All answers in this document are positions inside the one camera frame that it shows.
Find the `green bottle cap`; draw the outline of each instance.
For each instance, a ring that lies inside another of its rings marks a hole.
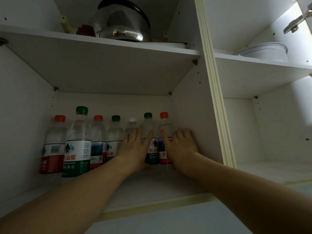
[[[144,113],[144,118],[153,118],[153,115],[150,112]]]
[[[76,114],[88,115],[88,108],[84,106],[76,107]]]
[[[112,121],[113,121],[113,122],[114,122],[114,121],[120,121],[120,116],[118,116],[118,115],[112,116]]]

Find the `hand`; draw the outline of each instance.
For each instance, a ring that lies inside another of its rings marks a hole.
[[[164,130],[161,130],[160,133],[170,160],[173,162],[174,166],[181,171],[183,165],[187,162],[186,158],[191,156],[194,152],[198,153],[190,130],[184,130],[184,135],[181,129],[175,131],[172,141],[169,141]]]
[[[147,149],[152,141],[154,130],[150,130],[146,137],[146,140],[142,144],[143,126],[139,126],[137,130],[134,130],[131,134],[127,134],[124,137],[122,145],[120,146],[117,156],[122,157],[130,165],[132,172],[138,172],[148,164],[144,163]]]

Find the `shelf bracket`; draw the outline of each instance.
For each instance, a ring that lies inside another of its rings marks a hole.
[[[198,60],[195,60],[195,59],[194,59],[194,60],[192,61],[192,63],[193,63],[194,65],[198,65]]]
[[[4,39],[4,38],[0,38],[0,46],[3,46],[3,44],[8,44],[9,41]]]

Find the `mountain graphic on label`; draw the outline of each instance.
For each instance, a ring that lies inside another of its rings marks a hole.
[[[69,147],[69,144],[67,143],[65,147],[65,154],[69,154],[70,151],[71,151],[71,148]]]
[[[156,140],[154,141],[153,145],[154,145],[154,147],[158,147],[158,143]]]

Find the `forearm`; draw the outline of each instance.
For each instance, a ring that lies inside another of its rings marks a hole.
[[[311,232],[311,198],[194,153],[183,172],[224,203],[253,233]]]
[[[54,192],[27,203],[0,219],[0,233],[84,233],[110,196],[131,174],[115,157]]]

